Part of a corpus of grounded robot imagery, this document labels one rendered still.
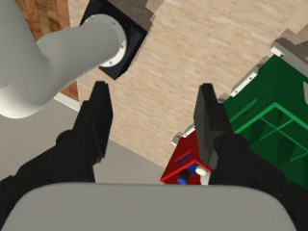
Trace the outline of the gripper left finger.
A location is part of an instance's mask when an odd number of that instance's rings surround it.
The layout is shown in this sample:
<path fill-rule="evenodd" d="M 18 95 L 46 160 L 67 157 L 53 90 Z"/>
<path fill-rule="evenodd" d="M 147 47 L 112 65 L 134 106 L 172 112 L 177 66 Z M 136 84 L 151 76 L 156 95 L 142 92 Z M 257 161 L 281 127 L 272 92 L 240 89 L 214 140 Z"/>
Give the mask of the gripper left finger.
<path fill-rule="evenodd" d="M 95 81 L 73 128 L 63 131 L 55 146 L 22 165 L 16 175 L 0 181 L 0 231 L 29 191 L 56 183 L 95 183 L 92 166 L 105 158 L 113 116 L 108 83 Z"/>

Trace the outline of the red plastic bottle crate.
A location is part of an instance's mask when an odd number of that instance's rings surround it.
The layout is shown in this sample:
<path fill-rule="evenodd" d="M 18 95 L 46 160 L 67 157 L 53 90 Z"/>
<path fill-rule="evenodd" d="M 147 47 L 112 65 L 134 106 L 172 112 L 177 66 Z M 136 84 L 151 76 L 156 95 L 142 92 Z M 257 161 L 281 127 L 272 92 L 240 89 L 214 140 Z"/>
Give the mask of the red plastic bottle crate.
<path fill-rule="evenodd" d="M 191 153 L 190 153 L 191 152 Z M 189 157 L 179 164 L 177 161 L 189 154 Z M 176 162 L 176 163 L 175 163 Z M 203 165 L 203 161 L 199 158 L 197 139 L 195 130 L 187 135 L 185 138 L 180 138 L 177 146 L 172 154 L 171 158 L 171 166 L 170 166 L 170 174 L 172 184 L 180 184 L 177 179 L 180 173 L 180 170 L 185 167 L 190 166 L 193 163 L 198 163 L 200 166 L 204 167 L 206 170 L 211 172 L 211 168 Z M 179 171 L 179 172 L 178 172 Z M 178 172 L 178 173 L 177 173 Z M 175 174 L 176 173 L 176 174 Z M 174 175 L 173 175 L 174 174 Z M 185 185 L 201 185 L 200 184 L 200 175 L 198 173 L 194 175 L 190 175 L 188 182 Z"/>

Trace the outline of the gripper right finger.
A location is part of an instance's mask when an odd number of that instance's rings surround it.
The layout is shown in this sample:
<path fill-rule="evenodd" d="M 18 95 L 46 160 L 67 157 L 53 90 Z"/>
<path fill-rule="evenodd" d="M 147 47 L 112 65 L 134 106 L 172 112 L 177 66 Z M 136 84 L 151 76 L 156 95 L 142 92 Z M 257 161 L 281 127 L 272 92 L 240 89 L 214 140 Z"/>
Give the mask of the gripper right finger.
<path fill-rule="evenodd" d="M 251 151 L 244 136 L 233 133 L 212 83 L 199 86 L 193 122 L 199 158 L 211 168 L 208 185 L 248 187 L 268 193 L 283 205 L 296 231 L 308 231 L 308 191 L 288 181 L 281 169 Z"/>

